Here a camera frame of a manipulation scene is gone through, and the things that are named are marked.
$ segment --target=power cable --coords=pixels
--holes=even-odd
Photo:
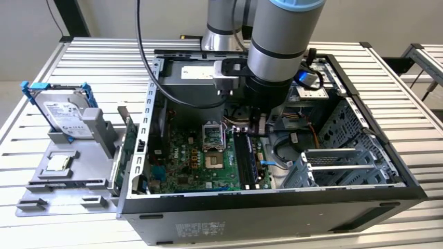
[[[212,103],[212,104],[205,104],[205,105],[194,105],[190,104],[188,102],[184,102],[182,100],[178,100],[177,98],[174,98],[167,91],[162,88],[162,86],[158,83],[157,78],[153,75],[153,72],[150,70],[149,64],[146,62],[145,59],[145,53],[143,53],[143,48],[142,48],[142,40],[141,40],[141,28],[139,28],[139,0],[135,0],[135,35],[137,35],[137,45],[138,45],[138,50],[139,50],[139,56],[141,56],[141,61],[146,70],[146,73],[149,74],[149,77],[151,79],[151,82],[154,83],[154,85],[157,86],[157,89],[159,90],[159,92],[162,93],[162,95],[174,103],[184,105],[186,107],[190,108],[196,108],[196,109],[210,109],[214,108],[220,105],[222,105],[226,101],[228,96],[225,94],[221,95],[221,99],[218,102]]]
[[[51,14],[51,10],[50,10],[50,6],[49,6],[49,3],[47,3],[47,0],[45,0],[45,1],[46,1],[46,6],[47,6],[47,10],[49,10],[49,13],[50,13],[50,16],[51,16],[53,22],[54,22],[54,24],[55,24],[55,26],[57,26],[57,28],[58,28],[58,30],[59,30],[59,34],[61,34],[61,36],[62,36],[62,31],[61,31],[61,28],[59,28],[58,23],[57,23],[57,21],[55,21],[55,18],[53,17],[53,14]]]
[[[241,51],[246,51],[246,48],[242,46],[240,39],[237,37],[236,34],[236,30],[234,30],[234,6],[236,6],[236,0],[233,0],[233,5],[232,5],[232,14],[230,14],[230,21],[232,21],[232,33],[233,33],[233,38],[236,40],[237,45],[241,48]]]

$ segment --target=black metal frame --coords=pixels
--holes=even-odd
[[[181,56],[185,57],[186,53],[196,51],[180,51]],[[334,203],[360,203],[368,206],[368,212],[361,214],[354,220],[346,221],[341,227],[336,227],[329,230],[330,232],[360,231],[366,228],[370,222],[378,219],[388,211],[389,214],[396,214],[402,211],[408,206],[404,206],[401,200],[414,200],[418,203],[426,198],[426,195],[418,186],[416,180],[412,177],[410,172],[406,169],[402,161],[400,160],[390,144],[386,142],[388,139],[376,124],[376,121],[370,115],[370,111],[362,104],[358,97],[358,93],[353,87],[348,76],[344,73],[334,57],[329,54],[318,54],[317,57],[324,58],[330,64],[336,71],[337,77],[341,80],[349,94],[356,103],[361,115],[364,116],[370,130],[373,130],[376,137],[380,140],[380,144],[388,154],[396,169],[398,170],[400,176],[405,182],[405,187],[393,188],[373,188],[373,189],[333,189],[328,191],[306,191],[306,192],[276,192],[276,193],[261,193],[261,194],[218,194],[217,196],[198,196],[198,197],[184,197],[182,195],[174,195],[163,198],[146,198],[146,199],[126,199],[119,198],[118,203],[118,214],[155,214],[167,212],[188,212],[188,211],[209,211],[209,210],[229,210],[229,209],[250,209],[250,208],[273,208],[278,206],[304,206],[304,205],[324,205]],[[378,209],[373,207],[373,201],[380,202]]]
[[[71,37],[90,37],[77,0],[53,0]]]

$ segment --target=black cable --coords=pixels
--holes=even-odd
[[[159,92],[162,93],[162,95],[174,103],[188,106],[190,108],[196,108],[196,109],[210,109],[214,108],[220,105],[224,104],[224,102],[226,101],[228,96],[224,94],[221,95],[221,99],[218,102],[212,103],[212,104],[206,104],[206,105],[194,105],[194,104],[189,104],[181,100],[178,100],[177,98],[174,98],[167,92],[166,90],[162,88],[162,86],[158,83],[157,78],[153,75],[153,72],[150,70],[149,64],[146,62],[145,59],[145,54],[143,54],[143,48],[142,48],[142,41],[141,41],[141,29],[139,29],[139,0],[135,0],[135,35],[137,35],[137,45],[138,45],[138,50],[139,50],[139,56],[141,56],[141,61],[146,70],[146,73],[149,74],[149,77],[151,79],[151,82],[154,83],[154,85],[157,86],[157,89],[159,90]]]
[[[58,28],[58,30],[59,30],[59,34],[61,34],[61,36],[62,36],[62,31],[61,31],[61,28],[59,28],[58,23],[57,23],[57,21],[55,21],[55,18],[53,17],[53,14],[51,14],[51,10],[50,10],[50,6],[49,6],[49,3],[47,3],[47,0],[46,0],[46,6],[47,6],[47,10],[49,10],[49,13],[50,13],[50,16],[51,16],[53,22],[54,22],[54,24],[55,24],[55,26],[57,26],[57,28]]]
[[[414,84],[414,82],[416,82],[416,80],[417,80],[417,78],[420,77],[420,75],[421,75],[422,72],[424,72],[424,70],[421,70],[421,72],[417,74],[417,76],[416,76],[416,78],[414,78],[414,80],[413,80],[413,82],[412,82],[412,84],[410,84],[410,86],[409,86],[409,89],[412,89],[413,84]]]
[[[424,101],[426,99],[428,95],[429,95],[429,92],[425,92],[425,94],[424,94],[424,96],[421,98],[421,101]]]
[[[273,142],[273,146],[272,146],[272,154],[274,155],[274,157],[282,162],[282,163],[286,163],[289,160],[284,159],[282,157],[278,156],[278,152],[277,152],[277,149],[278,147],[285,144],[286,142],[289,141],[289,138],[288,136],[280,136],[274,142]],[[280,168],[281,170],[288,170],[288,168],[282,168],[280,167],[278,165],[273,165],[276,166],[277,168]]]
[[[230,112],[230,117],[233,118],[233,115],[234,115],[234,112],[236,112],[236,110],[238,110],[238,108],[242,106],[242,104],[240,104],[240,105],[237,105],[234,108],[233,108],[233,110],[232,110],[232,112]]]
[[[310,69],[310,68],[302,68],[304,71],[309,72],[309,73],[314,73],[318,77],[318,87],[312,87],[312,86],[308,86],[306,84],[304,84],[301,81],[298,81],[297,79],[297,76],[298,74],[296,74],[293,80],[294,82],[297,83],[297,85],[305,89],[309,89],[309,90],[320,90],[324,86],[324,79],[322,79],[322,75],[318,71]]]
[[[234,6],[236,6],[236,0],[233,0],[233,5],[232,5],[232,14],[230,14],[230,21],[232,21],[232,33],[233,33],[233,38],[236,40],[237,45],[241,48],[241,51],[246,51],[246,48],[242,46],[240,39],[237,37],[236,34],[236,30],[234,30]]]

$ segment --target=sticker label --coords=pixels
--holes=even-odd
[[[62,133],[74,138],[89,138],[91,133],[81,121],[81,114],[77,106],[69,102],[46,101],[42,103],[51,120],[59,127]]]
[[[297,138],[297,133],[296,132],[290,133],[290,141],[292,141],[293,144],[296,144],[298,142],[298,138]]]
[[[181,68],[181,79],[212,79],[212,66],[184,66]]]
[[[178,237],[222,235],[225,222],[204,222],[175,224]]]

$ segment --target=aluminum slatted table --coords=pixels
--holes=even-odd
[[[150,60],[153,49],[197,50],[198,40],[145,40],[142,45]],[[361,233],[184,246],[443,248],[443,124],[372,48],[358,43],[310,43],[309,46],[318,53],[334,55],[429,200]],[[149,77],[134,40],[75,38],[59,43],[34,81],[87,82],[105,120],[122,125],[115,109],[119,102],[126,102],[134,121],[139,118]],[[46,131],[43,118],[22,98],[0,130],[0,245],[146,248],[126,221],[114,220],[114,213],[14,217],[14,204],[49,143]]]

